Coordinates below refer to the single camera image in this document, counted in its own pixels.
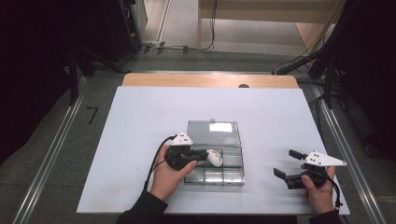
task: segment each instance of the black cable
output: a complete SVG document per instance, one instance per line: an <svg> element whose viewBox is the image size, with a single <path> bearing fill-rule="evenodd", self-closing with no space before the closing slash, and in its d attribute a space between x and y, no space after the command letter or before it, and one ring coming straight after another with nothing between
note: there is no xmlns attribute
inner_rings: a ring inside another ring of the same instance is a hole
<svg viewBox="0 0 396 224"><path fill-rule="evenodd" d="M212 42L210 43L210 45L202 50L207 50L207 49L214 49L215 48L215 21L216 21L216 11L218 8L218 0L215 1L215 3L213 4L213 10L212 10L212 18L210 19L210 30L212 32Z"/></svg>
<svg viewBox="0 0 396 224"><path fill-rule="evenodd" d="M336 15L337 12L338 12L338 9L340 8L340 6L341 6L343 3L344 3L344 1L341 1L341 2L338 4L337 9L334 11L334 13L332 14L332 17L329 19L329 21L326 23L326 25L325 25L324 27L327 27L327 26L332 22L332 19L334 19L335 15ZM297 59L303 57L303 55L304 55L306 52L308 52L312 47L314 47L314 43L317 42L318 38L323 34L323 32L324 32L324 29L317 35L317 37L315 38L315 40L306 48L306 50L305 50L303 53L301 53L299 56L295 57L293 60L288 61L288 62L285 63L285 64L290 64L290 63L293 64Z"/></svg>
<svg viewBox="0 0 396 224"><path fill-rule="evenodd" d="M145 187L143 187L143 190L148 190L148 187L149 187L149 178L150 178L150 176L151 176L152 171L154 170L154 164L155 164L155 161L157 160L158 154L159 154L160 151L161 151L161 148L163 148L163 145L164 145L168 140L173 140L173 139L175 139L175 137L176 137L176 136L169 136L169 137L167 137L165 140L163 140L163 142L162 142L162 143L160 144L160 146L158 147L158 150L157 150L157 152L155 153L154 159L152 160L152 164L151 164L151 166L149 167L149 170L148 170L148 179L147 179L146 182L145 182Z"/></svg>
<svg viewBox="0 0 396 224"><path fill-rule="evenodd" d="M155 166L152 168L152 171L151 171L151 172L155 171L155 168L157 168L157 166L161 165L163 162L165 162L165 161L161 161L160 163L158 163L157 165L155 165Z"/></svg>
<svg viewBox="0 0 396 224"><path fill-rule="evenodd" d="M187 47L188 49L192 49L192 50L197 50L197 51L205 51L208 49L213 49L215 47L215 20L216 20L216 12L217 12L217 8L218 8L218 0L215 1L215 4L213 5L213 10L212 10L212 17L210 19L210 31L212 33L212 42L210 43L210 45L205 48L205 49L196 49L196 48L191 48L188 46L168 46L168 47L155 47L155 48L150 48L150 49L172 49L172 50L184 50L185 47ZM129 61L131 61L131 59L144 52L144 50L140 50L137 53L128 56L128 59L124 62L119 64L119 67L123 67L125 64L127 64Z"/></svg>
<svg viewBox="0 0 396 224"><path fill-rule="evenodd" d="M323 101L323 94L320 95L318 98L314 99L313 101L309 102L308 106L311 107L312 105L315 105L315 110L317 112L318 132L319 132L322 142L324 142L323 133L321 131L321 122L320 122L320 106L321 106L322 101Z"/></svg>
<svg viewBox="0 0 396 224"><path fill-rule="evenodd" d="M308 69L308 70L310 70L311 68L307 65L307 64L305 64L305 67Z"/></svg>
<svg viewBox="0 0 396 224"><path fill-rule="evenodd" d="M332 182L332 187L334 188L335 193L337 193L337 197L336 197L336 199L335 199L335 210L336 210L337 212L339 212L340 206L343 205L342 203L340 203L341 191L340 191L340 189L338 188L338 185L337 185L329 176L327 176L327 180L329 180L330 182Z"/></svg>

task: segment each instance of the white tabletop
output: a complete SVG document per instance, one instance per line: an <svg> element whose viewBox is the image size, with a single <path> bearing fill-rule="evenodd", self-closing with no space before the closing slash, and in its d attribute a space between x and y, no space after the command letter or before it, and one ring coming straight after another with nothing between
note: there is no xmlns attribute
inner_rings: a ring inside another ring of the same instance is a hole
<svg viewBox="0 0 396 224"><path fill-rule="evenodd" d="M326 153L299 89L119 87L78 205L79 213L121 213L139 197L161 141L187 131L189 120L236 121L244 187L185 186L166 201L167 214L311 214L300 189L273 168L297 175L294 149ZM340 214L349 214L341 195Z"/></svg>

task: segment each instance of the clear plastic container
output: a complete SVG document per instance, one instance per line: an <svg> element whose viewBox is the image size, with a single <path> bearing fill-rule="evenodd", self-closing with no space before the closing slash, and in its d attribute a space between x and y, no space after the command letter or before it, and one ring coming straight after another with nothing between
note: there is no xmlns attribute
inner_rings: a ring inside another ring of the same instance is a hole
<svg viewBox="0 0 396 224"><path fill-rule="evenodd" d="M223 165L215 167L209 161L198 162L195 169L184 178L186 185L245 185L243 155L236 122L190 121L188 135L193 141L192 149L216 150L223 158Z"/></svg>

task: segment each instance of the black sleeve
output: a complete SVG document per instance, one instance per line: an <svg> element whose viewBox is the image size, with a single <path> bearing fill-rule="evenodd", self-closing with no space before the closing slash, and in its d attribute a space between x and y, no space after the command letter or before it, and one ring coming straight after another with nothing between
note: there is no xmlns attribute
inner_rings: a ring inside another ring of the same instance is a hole
<svg viewBox="0 0 396 224"><path fill-rule="evenodd" d="M338 212L336 212L335 210L311 217L311 218L309 218L309 223L311 223L311 224L326 224L326 223L343 224L341 222L340 217L338 216Z"/></svg>
<svg viewBox="0 0 396 224"><path fill-rule="evenodd" d="M119 216L117 224L158 223L167 206L167 203L144 190L131 210L125 211Z"/></svg>

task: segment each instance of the person's hand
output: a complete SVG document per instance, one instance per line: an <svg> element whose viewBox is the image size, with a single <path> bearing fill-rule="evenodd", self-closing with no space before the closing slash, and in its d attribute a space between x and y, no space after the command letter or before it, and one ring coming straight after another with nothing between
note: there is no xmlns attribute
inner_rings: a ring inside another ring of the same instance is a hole
<svg viewBox="0 0 396 224"><path fill-rule="evenodd" d="M154 180L150 191L151 194L162 201L175 191L180 180L185 175L189 174L197 164L197 161L191 161L180 171L174 170L164 161L165 153L168 148L169 146L167 145L163 146L155 161L156 165L163 162L154 170Z"/></svg>
<svg viewBox="0 0 396 224"><path fill-rule="evenodd" d="M334 174L335 167L329 166L327 168L327 175L331 179L334 179ZM320 189L315 187L314 182L308 175L303 175L302 180L305 185L303 194L308 197L315 215L334 210L332 205L332 183L329 180L326 180Z"/></svg>

